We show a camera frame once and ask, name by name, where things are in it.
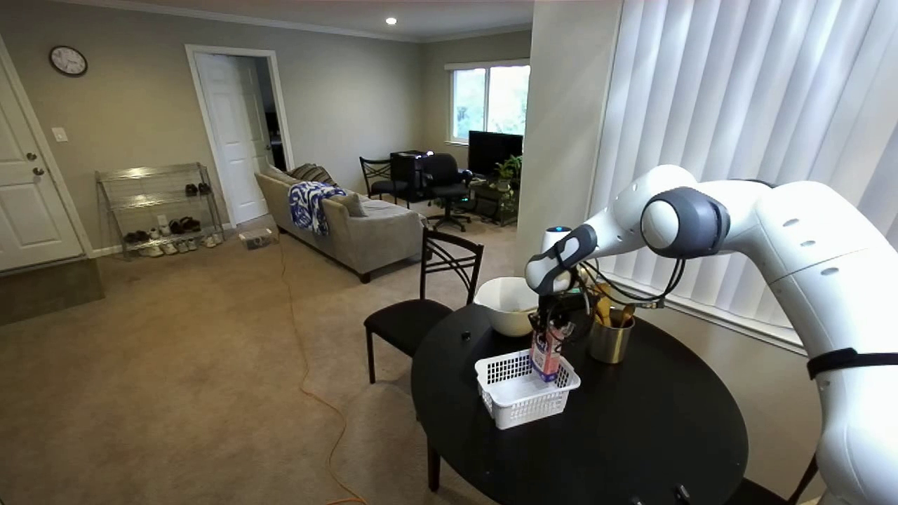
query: wall clock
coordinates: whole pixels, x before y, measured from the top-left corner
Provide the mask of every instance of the wall clock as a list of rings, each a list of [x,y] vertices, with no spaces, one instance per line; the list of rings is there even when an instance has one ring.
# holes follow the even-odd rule
[[[62,76],[85,76],[88,73],[88,56],[71,44],[54,44],[47,54],[51,63]]]

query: white window blind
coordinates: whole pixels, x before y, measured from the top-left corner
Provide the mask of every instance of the white window blind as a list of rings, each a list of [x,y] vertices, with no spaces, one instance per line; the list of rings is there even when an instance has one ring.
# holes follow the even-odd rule
[[[819,180],[898,244],[896,0],[625,0],[591,209],[654,164]],[[601,257],[660,291],[671,260]],[[743,254],[691,260],[674,303],[798,341]]]

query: white door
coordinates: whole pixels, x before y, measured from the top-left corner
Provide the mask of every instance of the white door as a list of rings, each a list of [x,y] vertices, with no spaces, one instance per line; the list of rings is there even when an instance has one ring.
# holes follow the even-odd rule
[[[255,171],[270,162],[270,150],[255,63],[196,54],[193,68],[229,223],[257,218],[266,204]]]
[[[15,76],[0,61],[0,268],[81,251],[54,174],[30,136]]]

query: ceiling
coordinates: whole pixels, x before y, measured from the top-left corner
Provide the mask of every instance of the ceiling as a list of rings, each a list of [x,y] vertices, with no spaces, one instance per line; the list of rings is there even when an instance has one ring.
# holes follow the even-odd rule
[[[461,38],[531,27],[532,0],[58,0],[375,38]]]

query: table leg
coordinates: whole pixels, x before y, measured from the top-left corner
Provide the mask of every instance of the table leg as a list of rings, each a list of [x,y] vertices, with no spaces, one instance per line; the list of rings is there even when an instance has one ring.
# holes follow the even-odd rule
[[[441,450],[426,443],[426,486],[441,491]]]

